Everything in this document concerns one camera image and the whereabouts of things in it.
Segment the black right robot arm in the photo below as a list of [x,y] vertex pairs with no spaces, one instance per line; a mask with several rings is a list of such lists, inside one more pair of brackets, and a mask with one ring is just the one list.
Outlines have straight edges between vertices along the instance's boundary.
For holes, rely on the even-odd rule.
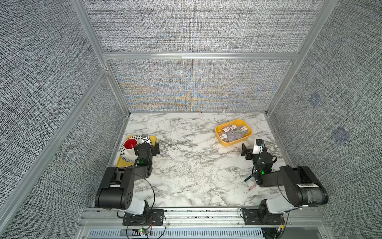
[[258,209],[242,209],[246,225],[272,225],[282,223],[282,215],[290,211],[327,204],[329,196],[326,189],[307,166],[281,166],[274,171],[272,166],[277,157],[268,152],[261,139],[257,139],[253,148],[242,144],[241,156],[253,163],[251,175],[245,179],[254,179],[261,188],[277,188],[279,195],[261,201]]

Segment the clear round paper clip jar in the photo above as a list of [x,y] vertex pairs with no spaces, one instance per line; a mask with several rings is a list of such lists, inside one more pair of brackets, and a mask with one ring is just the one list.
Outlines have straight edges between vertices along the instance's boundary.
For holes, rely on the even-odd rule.
[[227,137],[228,137],[229,142],[233,142],[233,141],[237,140],[237,137],[234,133],[228,134]]

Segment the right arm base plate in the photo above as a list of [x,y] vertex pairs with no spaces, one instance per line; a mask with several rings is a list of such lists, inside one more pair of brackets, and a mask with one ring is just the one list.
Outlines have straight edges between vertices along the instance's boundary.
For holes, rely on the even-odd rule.
[[271,214],[267,209],[241,208],[239,214],[245,225],[281,225],[283,222],[280,214]]

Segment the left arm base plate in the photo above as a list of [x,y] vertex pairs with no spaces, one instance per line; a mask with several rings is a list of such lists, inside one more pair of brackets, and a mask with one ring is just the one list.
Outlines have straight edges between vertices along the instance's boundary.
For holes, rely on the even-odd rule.
[[163,226],[164,210],[153,209],[148,214],[133,215],[125,213],[122,221],[123,226]]

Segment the yellow plastic storage box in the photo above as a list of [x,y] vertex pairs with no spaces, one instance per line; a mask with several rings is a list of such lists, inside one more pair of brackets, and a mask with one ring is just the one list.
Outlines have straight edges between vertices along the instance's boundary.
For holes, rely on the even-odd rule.
[[[238,130],[232,130],[231,132],[225,132],[227,135],[230,134],[230,133],[235,133],[236,131],[241,131],[241,130],[239,129],[239,126],[240,126],[240,125],[244,125],[244,126],[246,126],[246,127],[249,129],[249,132],[248,132],[248,133],[245,133],[245,134],[244,134],[244,137],[241,138],[241,139],[235,140],[235,141],[233,141],[233,142],[223,142],[223,141],[220,139],[219,134],[220,134],[221,132],[224,132],[224,131],[222,130],[223,127],[225,127],[225,126],[229,126],[229,127],[230,127],[232,124],[237,125]],[[241,120],[241,119],[235,119],[235,120],[232,120],[232,121],[229,121],[229,122],[220,124],[220,125],[218,125],[218,126],[215,128],[215,135],[216,135],[216,137],[217,137],[219,143],[220,143],[221,145],[223,145],[223,146],[226,146],[226,147],[228,147],[228,146],[232,146],[232,145],[234,145],[234,144],[236,144],[236,143],[239,143],[239,142],[242,142],[242,141],[247,140],[247,139],[252,135],[252,132],[253,132],[253,131],[252,131],[252,129],[250,128],[250,126],[249,126],[244,120]]]

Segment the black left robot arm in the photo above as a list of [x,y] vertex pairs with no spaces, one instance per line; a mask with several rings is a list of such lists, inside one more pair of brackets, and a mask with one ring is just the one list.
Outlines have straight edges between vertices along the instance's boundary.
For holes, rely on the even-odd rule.
[[95,196],[95,207],[119,209],[133,216],[147,216],[148,202],[133,196],[134,183],[151,176],[153,157],[160,154],[159,143],[142,143],[134,148],[137,156],[134,164],[128,167],[108,167],[105,170]]

